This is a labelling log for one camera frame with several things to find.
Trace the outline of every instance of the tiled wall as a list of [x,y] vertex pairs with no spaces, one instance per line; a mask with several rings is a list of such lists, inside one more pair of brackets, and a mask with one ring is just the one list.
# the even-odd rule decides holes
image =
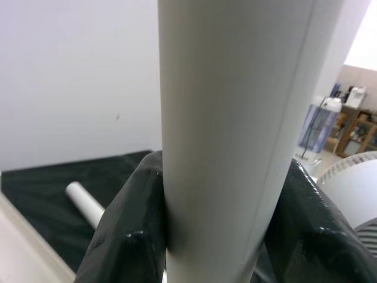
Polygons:
[[377,111],[377,71],[344,65],[337,83],[341,84],[342,91],[346,91],[350,85],[365,86],[368,95],[361,108]]

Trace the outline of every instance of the black cable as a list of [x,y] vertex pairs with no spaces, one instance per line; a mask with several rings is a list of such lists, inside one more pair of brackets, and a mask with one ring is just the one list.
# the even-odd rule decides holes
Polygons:
[[312,131],[313,131],[313,126],[314,126],[314,124],[316,123],[316,120],[317,120],[318,115],[319,115],[319,112],[320,112],[320,108],[321,108],[321,106],[322,106],[322,104],[323,104],[323,102],[325,101],[326,98],[327,98],[327,97],[324,97],[324,98],[322,99],[322,101],[321,101],[321,103],[320,103],[320,105],[319,105],[319,107],[318,107],[318,109],[317,109],[317,113],[315,114],[314,119],[312,119],[313,122],[309,125],[310,130],[309,130],[309,134],[307,135],[306,144],[305,144],[305,149],[304,149],[304,152],[303,152],[302,155],[301,155],[301,158],[304,158],[304,155],[305,155],[305,153],[306,153],[306,151],[307,151],[307,147],[309,146],[310,135],[312,134]]

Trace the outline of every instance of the fan grille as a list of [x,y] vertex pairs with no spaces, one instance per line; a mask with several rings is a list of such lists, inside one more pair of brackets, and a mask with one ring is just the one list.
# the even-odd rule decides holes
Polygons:
[[[344,158],[328,168],[328,170],[318,178],[317,184],[321,185],[325,183],[328,179],[347,168],[375,159],[377,159],[377,151],[363,152]],[[356,234],[364,246],[377,258],[377,222],[357,231]]]

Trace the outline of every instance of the water cooler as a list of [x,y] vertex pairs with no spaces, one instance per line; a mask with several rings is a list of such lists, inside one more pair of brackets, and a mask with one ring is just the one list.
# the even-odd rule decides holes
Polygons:
[[323,150],[341,109],[342,102],[337,97],[316,96],[309,107],[295,154],[309,174],[321,162],[318,154]]

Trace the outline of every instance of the vertical pole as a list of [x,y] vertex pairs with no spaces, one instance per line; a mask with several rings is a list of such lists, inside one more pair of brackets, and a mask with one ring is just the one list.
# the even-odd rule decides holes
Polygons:
[[159,0],[169,283],[250,280],[343,4]]

